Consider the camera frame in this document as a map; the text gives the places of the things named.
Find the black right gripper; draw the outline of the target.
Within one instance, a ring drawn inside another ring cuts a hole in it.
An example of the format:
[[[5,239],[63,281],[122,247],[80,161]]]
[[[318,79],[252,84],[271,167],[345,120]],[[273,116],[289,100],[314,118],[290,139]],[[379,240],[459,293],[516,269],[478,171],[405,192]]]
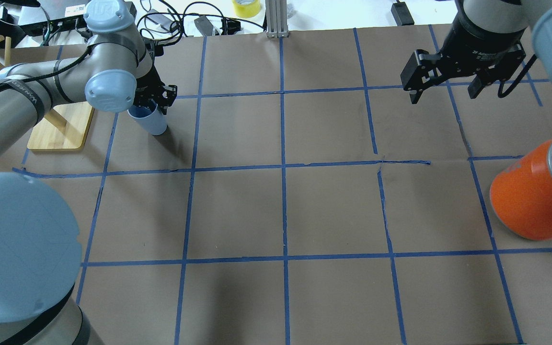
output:
[[[442,54],[416,49],[400,74],[412,104],[422,93],[456,77],[473,77],[468,87],[474,99],[498,82],[498,98],[507,97],[520,83],[524,67],[506,87],[526,57],[521,38],[527,28],[522,10],[458,10],[443,42]]]

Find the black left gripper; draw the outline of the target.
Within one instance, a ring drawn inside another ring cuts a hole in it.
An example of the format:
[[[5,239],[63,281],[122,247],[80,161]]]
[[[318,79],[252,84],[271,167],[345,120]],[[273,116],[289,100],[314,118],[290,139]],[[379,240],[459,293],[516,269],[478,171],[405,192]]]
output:
[[[160,78],[155,67],[155,57],[164,54],[164,49],[155,41],[144,41],[145,54],[141,62],[149,62],[150,68],[146,74],[136,79],[137,87],[133,105],[150,108],[155,105],[163,114],[173,105],[178,95],[177,85],[166,85]]]

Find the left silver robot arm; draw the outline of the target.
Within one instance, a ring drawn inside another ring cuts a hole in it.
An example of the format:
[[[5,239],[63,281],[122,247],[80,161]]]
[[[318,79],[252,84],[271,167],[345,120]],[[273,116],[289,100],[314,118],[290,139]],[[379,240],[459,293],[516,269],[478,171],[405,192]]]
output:
[[[80,57],[0,64],[0,156],[27,131],[31,150],[80,149],[95,110],[127,112],[151,135],[166,131],[177,87],[162,83],[129,6],[92,0],[83,18],[92,36]],[[53,188],[0,172],[0,345],[103,344],[72,299],[78,235]]]

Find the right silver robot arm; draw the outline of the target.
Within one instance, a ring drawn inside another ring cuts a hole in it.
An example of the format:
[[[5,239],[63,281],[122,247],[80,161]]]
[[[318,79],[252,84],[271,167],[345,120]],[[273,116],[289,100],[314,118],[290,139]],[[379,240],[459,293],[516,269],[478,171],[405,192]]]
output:
[[[433,86],[472,77],[471,99],[493,83],[507,97],[539,60],[552,83],[552,0],[458,0],[436,53],[415,50],[401,72],[412,104]]]

